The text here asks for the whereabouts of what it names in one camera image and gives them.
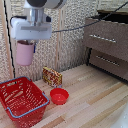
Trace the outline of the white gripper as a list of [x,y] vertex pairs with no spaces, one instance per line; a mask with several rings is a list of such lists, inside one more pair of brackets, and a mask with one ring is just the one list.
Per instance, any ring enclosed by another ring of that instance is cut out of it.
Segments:
[[48,23],[40,26],[32,26],[26,19],[12,18],[11,37],[15,40],[46,40],[51,37],[52,27]]

